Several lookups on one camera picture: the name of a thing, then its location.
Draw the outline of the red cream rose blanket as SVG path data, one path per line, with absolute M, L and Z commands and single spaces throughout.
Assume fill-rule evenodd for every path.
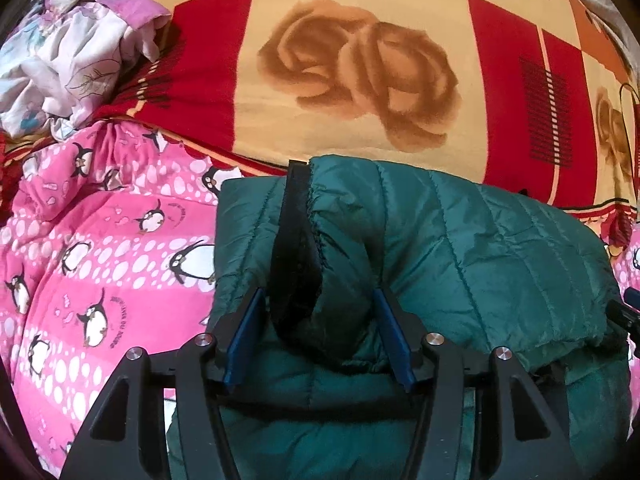
M 597 221 L 637 209 L 634 75 L 582 0 L 154 0 L 104 116 L 273 166 L 433 168 Z

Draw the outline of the dark green puffer jacket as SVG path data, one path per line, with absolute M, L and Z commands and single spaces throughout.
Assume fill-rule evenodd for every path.
M 210 318 L 265 293 L 245 382 L 219 402 L 238 479 L 402 478 L 420 404 L 396 382 L 373 294 L 526 372 L 565 368 L 579 479 L 633 479 L 627 333 L 601 241 L 568 214 L 439 171 L 322 156 L 218 195 Z

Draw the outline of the pink penguin fleece blanket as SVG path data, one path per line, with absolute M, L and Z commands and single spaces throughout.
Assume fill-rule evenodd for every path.
M 52 474 L 128 349 L 204 330 L 218 195 L 240 174 L 135 122 L 97 122 L 24 162 L 1 230 L 1 359 Z

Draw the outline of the white lilac floral sheet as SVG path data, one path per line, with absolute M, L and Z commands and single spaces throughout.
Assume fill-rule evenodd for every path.
M 2 132 L 67 139 L 139 58 L 158 59 L 169 19 L 154 0 L 32 0 L 1 47 Z

